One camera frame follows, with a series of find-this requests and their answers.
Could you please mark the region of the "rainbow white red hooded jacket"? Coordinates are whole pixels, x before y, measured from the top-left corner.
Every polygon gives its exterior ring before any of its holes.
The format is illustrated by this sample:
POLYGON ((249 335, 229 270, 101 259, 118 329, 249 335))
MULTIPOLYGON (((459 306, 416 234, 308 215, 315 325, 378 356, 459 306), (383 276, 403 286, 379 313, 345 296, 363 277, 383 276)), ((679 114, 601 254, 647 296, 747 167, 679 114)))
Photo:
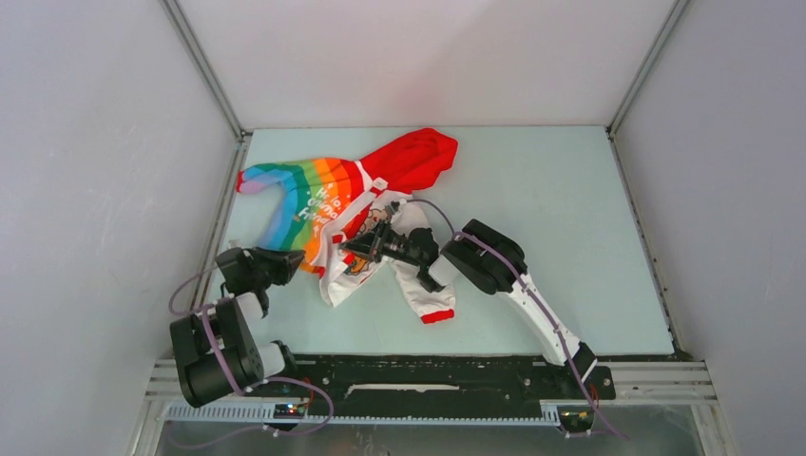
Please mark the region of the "rainbow white red hooded jacket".
POLYGON ((236 190, 250 195, 281 188, 281 203, 257 245, 303 251, 300 267, 317 276, 321 298, 328 306, 343 303, 389 265, 409 307, 422 323, 432 324, 455 315, 451 285, 430 293, 417 280, 417 267, 387 257, 374 263, 345 252, 340 245, 384 221, 402 235, 429 228, 413 195, 432 187, 451 169, 458 148, 456 139, 422 128, 359 160, 321 157, 253 164, 240 171, 236 190))

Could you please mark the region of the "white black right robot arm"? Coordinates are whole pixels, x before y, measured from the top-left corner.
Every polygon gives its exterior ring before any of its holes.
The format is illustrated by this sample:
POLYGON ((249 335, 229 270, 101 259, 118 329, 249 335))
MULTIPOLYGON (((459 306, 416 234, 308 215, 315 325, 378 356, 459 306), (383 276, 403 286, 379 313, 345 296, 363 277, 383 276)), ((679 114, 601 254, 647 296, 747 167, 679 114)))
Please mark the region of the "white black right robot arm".
POLYGON ((437 244, 430 228, 402 234, 389 222, 381 222, 340 248, 373 262, 389 258, 409 264, 428 292, 440 291, 463 276, 483 294, 508 297, 535 334, 546 362, 557 366, 552 373, 554 388, 576 397, 589 387, 589 370, 598 364, 596 354, 546 303, 520 245, 480 220, 470 220, 443 245, 437 244))

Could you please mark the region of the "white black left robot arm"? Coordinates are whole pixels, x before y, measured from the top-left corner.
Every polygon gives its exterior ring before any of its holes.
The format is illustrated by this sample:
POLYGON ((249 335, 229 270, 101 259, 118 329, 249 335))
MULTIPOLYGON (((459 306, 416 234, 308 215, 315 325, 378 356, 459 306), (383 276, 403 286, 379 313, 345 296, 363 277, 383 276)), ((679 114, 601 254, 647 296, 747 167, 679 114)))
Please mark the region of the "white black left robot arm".
POLYGON ((198 409, 264 384, 282 396, 297 390, 300 370, 288 346, 279 340, 259 346, 251 327, 268 316, 267 290, 288 284, 304 257, 301 250, 260 247, 217 255, 222 296, 179 313, 169 325, 180 389, 189 406, 198 409))

